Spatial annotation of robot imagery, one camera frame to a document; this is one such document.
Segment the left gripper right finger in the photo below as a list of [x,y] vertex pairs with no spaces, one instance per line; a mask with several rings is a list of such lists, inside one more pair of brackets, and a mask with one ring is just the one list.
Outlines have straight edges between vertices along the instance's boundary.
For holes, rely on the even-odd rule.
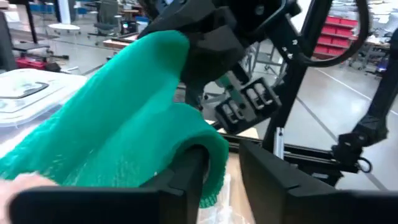
[[249,141],[239,162],[256,223],[397,224],[397,192],[338,190]]

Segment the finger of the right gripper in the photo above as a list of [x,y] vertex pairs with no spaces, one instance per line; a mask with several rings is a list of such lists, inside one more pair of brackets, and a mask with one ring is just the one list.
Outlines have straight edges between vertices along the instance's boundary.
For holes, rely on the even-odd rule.
[[201,98],[203,96],[203,88],[194,88],[187,86],[185,89],[185,103],[196,108],[202,109]]
[[180,80],[187,87],[203,89],[228,72],[244,55],[244,47],[228,26],[207,33],[186,33],[190,42]]

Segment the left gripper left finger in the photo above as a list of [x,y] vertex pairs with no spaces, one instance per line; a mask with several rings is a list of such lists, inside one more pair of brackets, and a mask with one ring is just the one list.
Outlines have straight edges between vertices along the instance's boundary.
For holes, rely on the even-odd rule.
[[137,188],[35,187],[10,202],[11,223],[158,223],[197,220],[208,151],[192,146]]

